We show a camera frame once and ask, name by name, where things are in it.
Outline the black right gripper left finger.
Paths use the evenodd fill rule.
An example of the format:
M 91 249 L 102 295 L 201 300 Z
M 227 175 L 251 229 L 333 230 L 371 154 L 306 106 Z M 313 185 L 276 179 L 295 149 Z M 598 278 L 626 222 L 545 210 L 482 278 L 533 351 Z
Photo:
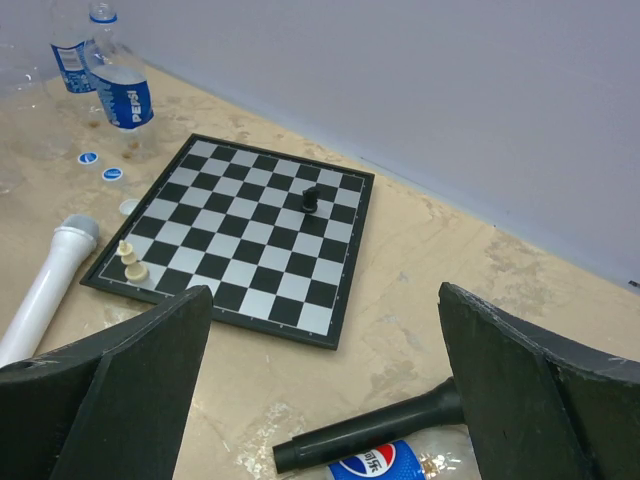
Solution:
M 211 321 L 195 286 L 2 367 L 2 478 L 172 478 Z

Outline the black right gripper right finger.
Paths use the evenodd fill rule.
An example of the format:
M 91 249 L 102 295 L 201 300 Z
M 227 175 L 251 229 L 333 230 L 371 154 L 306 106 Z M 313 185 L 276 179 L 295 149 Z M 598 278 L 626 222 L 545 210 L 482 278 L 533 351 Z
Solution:
M 482 478 L 638 478 L 638 362 L 448 282 L 438 310 Z

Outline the Pepsi labelled bottle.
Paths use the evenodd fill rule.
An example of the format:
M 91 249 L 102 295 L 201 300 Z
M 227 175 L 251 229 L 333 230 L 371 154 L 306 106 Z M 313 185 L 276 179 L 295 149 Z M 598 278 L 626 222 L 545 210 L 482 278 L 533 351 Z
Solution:
M 467 430 L 437 427 L 289 477 L 301 480 L 470 480 L 479 479 L 481 475 Z

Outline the white upturned bottle cap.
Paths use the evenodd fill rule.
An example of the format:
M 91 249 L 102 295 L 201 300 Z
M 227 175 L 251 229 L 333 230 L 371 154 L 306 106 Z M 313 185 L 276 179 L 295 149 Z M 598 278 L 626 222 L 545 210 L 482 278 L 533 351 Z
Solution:
M 129 216 L 138 206 L 137 199 L 127 199 L 119 205 L 119 212 L 124 216 Z

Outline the blue Pepsi bottle cap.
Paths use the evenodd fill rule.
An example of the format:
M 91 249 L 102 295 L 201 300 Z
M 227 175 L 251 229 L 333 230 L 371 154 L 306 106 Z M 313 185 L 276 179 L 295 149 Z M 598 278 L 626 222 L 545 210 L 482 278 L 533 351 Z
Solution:
M 99 160 L 99 155 L 93 151 L 83 152 L 77 157 L 77 162 L 86 167 L 95 167 Z

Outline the standing Pepsi bottle right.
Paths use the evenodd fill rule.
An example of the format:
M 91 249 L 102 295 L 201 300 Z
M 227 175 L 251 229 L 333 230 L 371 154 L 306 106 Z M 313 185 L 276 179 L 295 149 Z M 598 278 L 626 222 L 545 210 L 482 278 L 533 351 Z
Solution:
M 113 146 L 125 159 L 149 159 L 157 153 L 157 142 L 145 64 L 125 41 L 114 2 L 91 1 L 88 14 L 86 70 L 110 124 Z

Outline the standing pepsi bottle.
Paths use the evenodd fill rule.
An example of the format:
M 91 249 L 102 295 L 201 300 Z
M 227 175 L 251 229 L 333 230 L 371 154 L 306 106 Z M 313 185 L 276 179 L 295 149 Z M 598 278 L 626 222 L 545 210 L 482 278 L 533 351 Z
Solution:
M 71 94 L 94 92 L 86 70 L 84 46 L 92 33 L 87 1 L 48 1 L 50 46 L 61 78 Z
M 125 159 L 149 159 L 157 153 L 157 142 L 145 64 L 125 41 L 114 2 L 91 1 L 88 14 L 86 70 L 110 124 L 113 146 Z

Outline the standing Pepsi bottle left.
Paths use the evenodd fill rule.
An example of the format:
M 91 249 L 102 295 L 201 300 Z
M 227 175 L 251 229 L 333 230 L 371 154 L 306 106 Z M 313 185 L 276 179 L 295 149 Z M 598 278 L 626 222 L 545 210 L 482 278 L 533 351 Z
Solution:
M 92 33 L 87 1 L 48 1 L 50 46 L 61 78 L 71 94 L 94 92 L 86 70 L 84 46 Z

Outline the black toy microphone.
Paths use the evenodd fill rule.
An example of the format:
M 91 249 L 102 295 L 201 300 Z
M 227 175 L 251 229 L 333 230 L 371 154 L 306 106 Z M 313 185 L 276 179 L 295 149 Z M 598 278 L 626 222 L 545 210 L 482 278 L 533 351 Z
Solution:
M 273 447 L 283 474 L 339 460 L 433 427 L 465 423 L 453 378 L 432 390 L 387 407 L 293 437 Z

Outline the cream chess piece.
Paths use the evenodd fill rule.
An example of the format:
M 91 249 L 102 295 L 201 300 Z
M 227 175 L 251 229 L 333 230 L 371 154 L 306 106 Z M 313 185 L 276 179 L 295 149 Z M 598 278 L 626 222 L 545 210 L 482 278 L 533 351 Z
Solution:
M 116 249 L 116 255 L 125 266 L 124 275 L 129 282 L 140 283 L 148 277 L 148 268 L 138 260 L 131 243 L 120 240 Z

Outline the white toy microphone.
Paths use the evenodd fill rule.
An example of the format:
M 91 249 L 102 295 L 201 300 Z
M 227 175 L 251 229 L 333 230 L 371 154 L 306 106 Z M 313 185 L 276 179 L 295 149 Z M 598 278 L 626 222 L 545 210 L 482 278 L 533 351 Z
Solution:
M 31 357 L 36 351 L 76 271 L 99 238 L 93 218 L 74 214 L 54 230 L 50 250 L 1 340 L 1 365 Z

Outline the black and silver chessboard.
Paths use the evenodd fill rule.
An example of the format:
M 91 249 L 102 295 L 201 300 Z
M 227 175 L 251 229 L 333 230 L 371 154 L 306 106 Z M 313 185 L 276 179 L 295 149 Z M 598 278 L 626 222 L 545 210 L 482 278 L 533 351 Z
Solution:
M 336 349 L 373 185 L 368 172 L 194 134 L 82 284 L 152 304 L 207 286 L 217 322 Z M 148 268 L 143 282 L 126 279 L 120 240 Z

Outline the black chess piece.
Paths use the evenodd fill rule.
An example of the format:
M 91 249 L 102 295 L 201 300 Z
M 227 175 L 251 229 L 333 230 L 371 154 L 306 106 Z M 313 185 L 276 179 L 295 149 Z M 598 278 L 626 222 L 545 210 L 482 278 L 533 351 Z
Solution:
M 306 214 L 317 211 L 320 190 L 317 186 L 311 186 L 302 192 L 301 210 Z

